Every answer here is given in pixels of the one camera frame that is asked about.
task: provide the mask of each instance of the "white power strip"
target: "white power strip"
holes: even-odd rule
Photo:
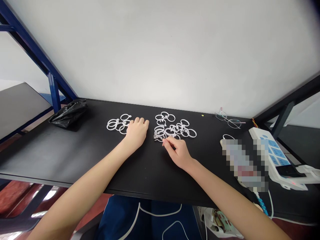
[[[249,130],[249,133],[252,139],[260,140],[261,149],[265,149],[268,152],[268,161],[266,161],[266,165],[269,166],[269,177],[272,181],[279,183],[283,188],[288,190],[308,190],[305,184],[299,183],[301,178],[283,177],[278,173],[276,167],[290,165],[290,162],[270,132],[253,127]]]

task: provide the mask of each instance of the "hand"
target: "hand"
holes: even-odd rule
[[[177,140],[173,137],[167,137],[162,139],[162,146],[166,148],[173,162],[183,170],[187,170],[195,161],[188,151],[186,142],[184,140]]]
[[[131,120],[128,125],[128,130],[123,141],[126,147],[133,152],[137,150],[146,139],[147,130],[149,127],[149,120],[144,121],[144,118],[138,118]]]

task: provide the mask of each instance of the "floor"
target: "floor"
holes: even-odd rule
[[[33,123],[32,126],[29,126],[25,131],[30,131],[42,121],[44,121],[48,116],[44,117],[41,120],[38,120],[36,123]],[[5,149],[7,146],[12,144],[14,141],[18,140],[21,135],[16,134],[6,142],[0,144],[0,151]],[[28,203],[35,196],[37,191],[42,187],[41,184],[34,184],[28,182],[19,182],[11,181],[2,191],[0,191],[0,217],[1,218],[11,218],[19,215]],[[45,212],[53,205],[53,203],[67,190],[67,188],[56,187],[54,186],[48,195],[45,197],[43,202],[39,205],[37,210],[34,212],[32,217],[41,218]],[[94,206],[89,210],[89,212],[82,218],[79,222],[75,231],[79,230],[85,224],[87,224],[91,219],[101,213],[107,202],[110,198],[110,194],[102,194]],[[285,222],[279,219],[273,219],[273,221],[285,231],[289,237],[293,240],[300,239],[311,239],[311,236],[316,231],[314,227],[302,226],[298,224],[293,224]],[[18,232],[0,235],[0,240],[25,240],[31,232]]]

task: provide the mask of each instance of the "blue metal frame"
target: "blue metal frame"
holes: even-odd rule
[[[56,81],[58,89],[63,93],[68,102],[77,98],[76,94],[67,82],[63,79],[3,0],[0,0],[0,23],[3,24],[0,25],[0,30],[7,31],[16,40],[46,76],[48,76],[49,73],[52,74],[53,80]],[[58,99],[59,98],[52,100],[56,101],[56,104],[59,104],[60,101],[58,102]]]
[[[50,85],[53,110],[56,113],[61,109],[58,84],[51,73],[48,74],[48,79]]]
[[[15,32],[15,30],[10,25],[0,25],[0,32]]]

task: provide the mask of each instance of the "white wall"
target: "white wall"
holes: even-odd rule
[[[290,120],[288,124],[320,128],[320,98]]]
[[[11,87],[16,86],[21,83],[23,83],[23,82],[0,79],[0,91],[5,90],[7,88],[11,88]]]
[[[253,117],[319,71],[302,0],[7,0],[80,97]]]
[[[7,32],[0,32],[0,79],[26,82],[39,93],[50,93],[46,75]]]

